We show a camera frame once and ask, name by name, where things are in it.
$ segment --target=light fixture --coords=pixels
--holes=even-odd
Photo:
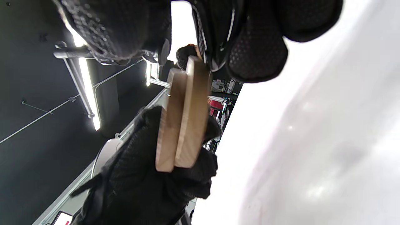
[[[71,33],[72,36],[74,37],[75,46],[81,47],[85,45],[85,41],[80,35],[78,35],[78,33],[76,33],[74,30],[72,30]],[[98,129],[100,129],[100,119],[97,111],[96,100],[94,99],[94,93],[92,88],[92,81],[90,80],[88,63],[85,58],[79,58],[78,62],[80,67],[80,73],[82,75],[83,84],[85,86],[85,94],[86,97],[88,98],[90,109],[94,114],[93,117],[94,128],[97,131]]]
[[[151,63],[146,61],[146,86],[150,86],[150,80],[158,80],[158,74],[160,72],[160,66],[158,63]]]

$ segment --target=wooden piece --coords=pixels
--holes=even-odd
[[[210,72],[190,56],[185,72],[174,74],[166,111],[161,113],[156,169],[171,172],[196,162],[207,126]]]
[[[190,56],[175,166],[190,168],[200,152],[208,118],[207,96],[210,72],[198,57]]]
[[[180,125],[186,94],[187,74],[174,74],[166,111],[161,113],[158,131],[156,169],[171,172],[174,169],[176,148],[178,146]]]

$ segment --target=white table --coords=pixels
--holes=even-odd
[[[348,0],[288,43],[280,77],[243,86],[192,224],[400,224],[399,8]]]

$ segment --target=red object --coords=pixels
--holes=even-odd
[[[215,108],[218,108],[218,109],[221,109],[221,110],[222,110],[222,108],[224,107],[220,102],[217,102],[217,101],[214,101],[214,100],[211,100],[210,106],[215,107]],[[215,110],[215,109],[213,109],[213,108],[211,108],[211,110],[210,110],[210,115],[216,117],[217,114],[218,114],[218,111]]]

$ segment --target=black glove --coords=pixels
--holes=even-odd
[[[156,170],[160,116],[161,107],[144,111],[129,140],[101,173],[71,194],[90,189],[72,225],[174,225],[191,199],[210,195],[217,160],[204,148],[190,169],[175,167],[171,173]],[[205,141],[220,134],[218,123],[210,117]]]
[[[170,0],[53,1],[100,62],[143,56],[165,63],[172,41]],[[187,1],[206,64],[242,82],[277,77],[288,57],[283,37],[307,42],[323,35],[343,5],[343,0]]]

